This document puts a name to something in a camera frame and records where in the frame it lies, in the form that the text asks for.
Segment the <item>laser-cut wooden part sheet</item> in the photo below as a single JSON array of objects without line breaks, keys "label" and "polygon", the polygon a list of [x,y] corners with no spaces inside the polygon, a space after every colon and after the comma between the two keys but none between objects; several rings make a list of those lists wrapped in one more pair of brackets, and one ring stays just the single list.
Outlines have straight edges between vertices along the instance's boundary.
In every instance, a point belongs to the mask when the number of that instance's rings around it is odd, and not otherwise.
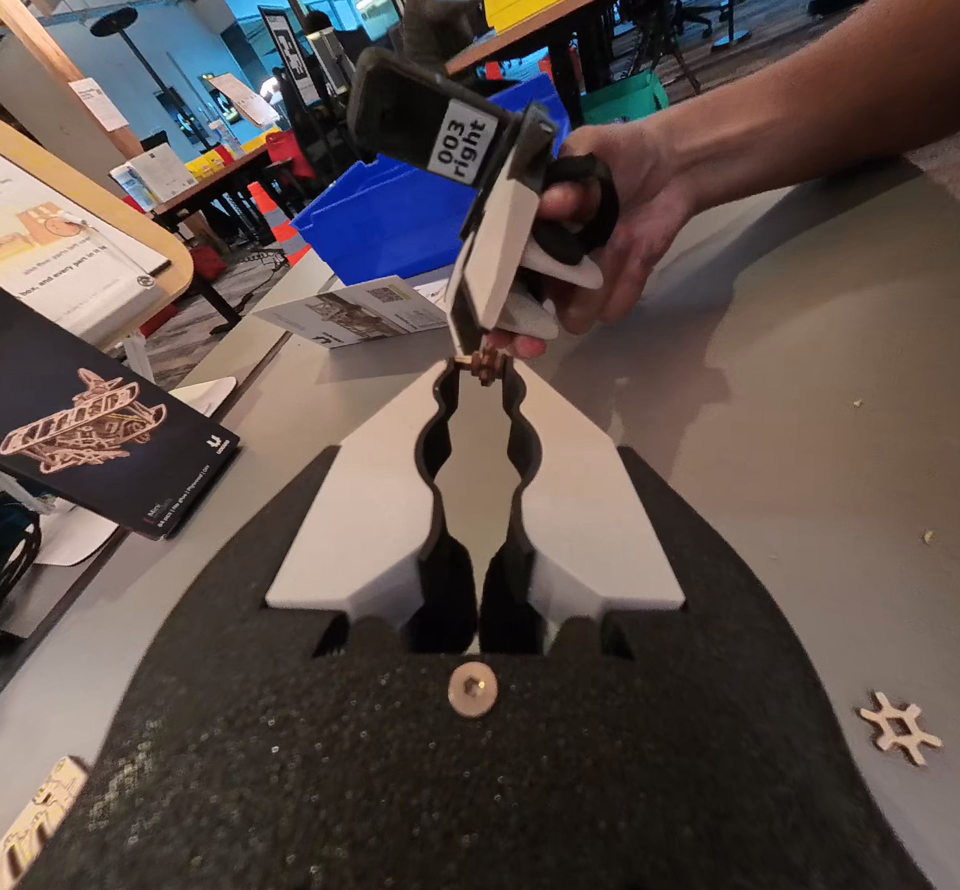
[{"label": "laser-cut wooden part sheet", "polygon": [[1,888],[14,889],[53,838],[89,779],[85,764],[62,758],[1,841]]}]

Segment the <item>small white paper sheet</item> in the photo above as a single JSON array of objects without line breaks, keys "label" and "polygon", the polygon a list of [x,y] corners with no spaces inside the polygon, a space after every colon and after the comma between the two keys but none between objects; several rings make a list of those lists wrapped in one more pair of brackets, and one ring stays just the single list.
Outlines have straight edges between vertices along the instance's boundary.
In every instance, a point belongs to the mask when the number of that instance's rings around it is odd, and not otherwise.
[{"label": "small white paper sheet", "polygon": [[202,416],[211,418],[234,393],[236,387],[236,378],[229,376],[181,386],[170,391],[169,395]]}]

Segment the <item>round-cornered wooden side table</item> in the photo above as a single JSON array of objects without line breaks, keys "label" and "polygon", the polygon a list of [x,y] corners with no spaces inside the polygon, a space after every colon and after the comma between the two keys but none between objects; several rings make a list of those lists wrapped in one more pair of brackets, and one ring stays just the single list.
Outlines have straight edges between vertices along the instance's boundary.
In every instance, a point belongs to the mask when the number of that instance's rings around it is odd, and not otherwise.
[{"label": "round-cornered wooden side table", "polygon": [[183,295],[179,238],[1,125],[1,288],[100,348]]}]

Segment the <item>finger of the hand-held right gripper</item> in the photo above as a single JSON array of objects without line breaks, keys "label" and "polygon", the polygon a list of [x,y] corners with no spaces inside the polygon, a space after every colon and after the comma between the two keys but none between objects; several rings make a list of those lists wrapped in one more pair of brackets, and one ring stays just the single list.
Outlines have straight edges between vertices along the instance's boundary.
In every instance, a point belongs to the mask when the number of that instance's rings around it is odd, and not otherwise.
[{"label": "finger of the hand-held right gripper", "polygon": [[481,351],[489,333],[479,319],[466,280],[466,265],[475,243],[476,236],[469,236],[462,244],[445,290],[447,325],[455,355],[462,358]]},{"label": "finger of the hand-held right gripper", "polygon": [[466,260],[466,295],[482,331],[493,330],[537,216],[540,197],[507,166],[489,191]]}]

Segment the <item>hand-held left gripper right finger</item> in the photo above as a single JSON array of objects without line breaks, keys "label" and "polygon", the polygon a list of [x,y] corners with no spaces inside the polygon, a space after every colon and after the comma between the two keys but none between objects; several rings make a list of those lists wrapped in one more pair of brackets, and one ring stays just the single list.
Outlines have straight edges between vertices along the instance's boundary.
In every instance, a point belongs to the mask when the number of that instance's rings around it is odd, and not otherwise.
[{"label": "hand-held left gripper right finger", "polygon": [[686,602],[620,447],[525,365],[502,378],[519,483],[486,572],[480,650],[537,655],[548,624]]}]

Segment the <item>long wooden desk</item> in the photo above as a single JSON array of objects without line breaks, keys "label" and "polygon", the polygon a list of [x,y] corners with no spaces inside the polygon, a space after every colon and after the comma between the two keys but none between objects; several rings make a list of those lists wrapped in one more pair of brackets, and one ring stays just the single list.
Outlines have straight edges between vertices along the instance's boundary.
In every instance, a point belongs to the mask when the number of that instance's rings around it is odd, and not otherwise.
[{"label": "long wooden desk", "polygon": [[612,0],[560,0],[540,9],[504,32],[492,32],[478,39],[446,64],[448,75],[470,70],[489,60],[523,56],[522,44],[532,41],[534,50],[545,47],[554,32],[574,32],[575,20],[588,10],[599,9]]}]

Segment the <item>orange traffic cone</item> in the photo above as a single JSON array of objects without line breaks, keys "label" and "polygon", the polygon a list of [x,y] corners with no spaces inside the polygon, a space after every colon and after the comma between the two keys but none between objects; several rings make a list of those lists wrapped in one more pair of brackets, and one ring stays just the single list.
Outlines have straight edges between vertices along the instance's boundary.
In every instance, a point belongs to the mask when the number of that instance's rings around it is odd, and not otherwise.
[{"label": "orange traffic cone", "polygon": [[254,206],[270,228],[270,234],[279,245],[287,263],[290,267],[294,267],[312,248],[261,183],[252,182],[247,186],[247,190]]}]

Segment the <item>white model kit box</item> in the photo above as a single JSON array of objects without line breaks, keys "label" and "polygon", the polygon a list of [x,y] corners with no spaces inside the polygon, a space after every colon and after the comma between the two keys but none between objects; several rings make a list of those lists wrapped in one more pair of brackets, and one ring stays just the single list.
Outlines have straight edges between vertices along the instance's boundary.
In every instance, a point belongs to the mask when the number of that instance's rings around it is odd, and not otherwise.
[{"label": "white model kit box", "polygon": [[328,350],[449,328],[445,280],[388,276],[258,311],[271,325]]}]

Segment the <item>large blue plastic bin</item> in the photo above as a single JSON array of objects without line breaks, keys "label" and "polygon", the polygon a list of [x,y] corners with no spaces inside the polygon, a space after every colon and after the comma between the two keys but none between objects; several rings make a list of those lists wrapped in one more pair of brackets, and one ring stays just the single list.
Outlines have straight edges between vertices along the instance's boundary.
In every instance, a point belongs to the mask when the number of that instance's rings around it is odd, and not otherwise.
[{"label": "large blue plastic bin", "polygon": [[346,285],[452,265],[474,189],[379,156],[355,162],[292,224]]}]

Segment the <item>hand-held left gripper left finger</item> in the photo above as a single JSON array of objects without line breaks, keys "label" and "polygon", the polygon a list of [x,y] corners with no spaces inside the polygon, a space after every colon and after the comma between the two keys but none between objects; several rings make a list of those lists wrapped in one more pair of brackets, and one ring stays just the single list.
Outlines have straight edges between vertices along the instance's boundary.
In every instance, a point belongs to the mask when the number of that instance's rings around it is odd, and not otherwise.
[{"label": "hand-held left gripper left finger", "polygon": [[420,653],[474,641],[474,569],[436,477],[451,453],[460,369],[439,362],[333,448],[267,605],[377,618]]}]

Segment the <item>black floor lamp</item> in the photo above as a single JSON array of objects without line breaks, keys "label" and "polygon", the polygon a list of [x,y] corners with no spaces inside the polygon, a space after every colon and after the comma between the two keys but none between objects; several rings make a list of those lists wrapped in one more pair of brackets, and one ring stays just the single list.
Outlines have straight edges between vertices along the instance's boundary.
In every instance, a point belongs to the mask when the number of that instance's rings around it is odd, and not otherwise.
[{"label": "black floor lamp", "polygon": [[129,29],[137,21],[138,10],[133,6],[126,6],[102,15],[90,25],[89,32],[97,39],[110,39],[114,36],[121,39],[157,88],[154,96],[167,116],[199,152],[209,152],[212,149],[210,131],[203,126],[200,117],[186,104],[174,86],[163,80],[129,36]]}]

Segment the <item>cross-shaped wooden part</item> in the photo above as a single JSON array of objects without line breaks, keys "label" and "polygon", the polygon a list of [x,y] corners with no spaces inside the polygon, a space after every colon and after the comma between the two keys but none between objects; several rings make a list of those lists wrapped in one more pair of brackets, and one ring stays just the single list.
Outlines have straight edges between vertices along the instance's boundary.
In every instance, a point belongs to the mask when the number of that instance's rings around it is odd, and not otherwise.
[{"label": "cross-shaped wooden part", "polygon": [[870,705],[859,708],[858,716],[870,725],[878,751],[899,752],[914,767],[924,767],[928,751],[942,750],[943,740],[926,727],[919,704],[894,700],[878,689],[872,689],[870,696]]}]

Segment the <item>white instruction sheet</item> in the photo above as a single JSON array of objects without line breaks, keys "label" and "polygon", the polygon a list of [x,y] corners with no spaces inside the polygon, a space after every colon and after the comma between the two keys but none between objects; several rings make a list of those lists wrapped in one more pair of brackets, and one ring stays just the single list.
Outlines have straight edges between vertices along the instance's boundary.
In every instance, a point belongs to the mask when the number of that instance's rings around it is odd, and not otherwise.
[{"label": "white instruction sheet", "polygon": [[1,159],[1,287],[100,343],[163,296],[167,260]]}]

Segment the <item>black biplane kit box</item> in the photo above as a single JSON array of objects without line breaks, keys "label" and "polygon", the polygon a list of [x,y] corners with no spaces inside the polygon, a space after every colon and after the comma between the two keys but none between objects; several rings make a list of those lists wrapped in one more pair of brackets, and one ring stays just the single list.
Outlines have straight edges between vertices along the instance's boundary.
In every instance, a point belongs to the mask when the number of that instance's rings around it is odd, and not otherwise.
[{"label": "black biplane kit box", "polygon": [[141,536],[174,535],[238,436],[1,296],[2,471]]}]

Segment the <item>small wooden gear part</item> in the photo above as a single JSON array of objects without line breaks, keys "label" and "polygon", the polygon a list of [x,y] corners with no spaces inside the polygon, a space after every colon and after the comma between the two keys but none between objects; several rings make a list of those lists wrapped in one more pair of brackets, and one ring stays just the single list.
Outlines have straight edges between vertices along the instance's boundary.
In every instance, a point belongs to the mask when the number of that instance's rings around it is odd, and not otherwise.
[{"label": "small wooden gear part", "polygon": [[503,378],[505,360],[500,350],[491,347],[474,350],[468,355],[455,355],[452,358],[458,370],[468,373],[485,388]]}]

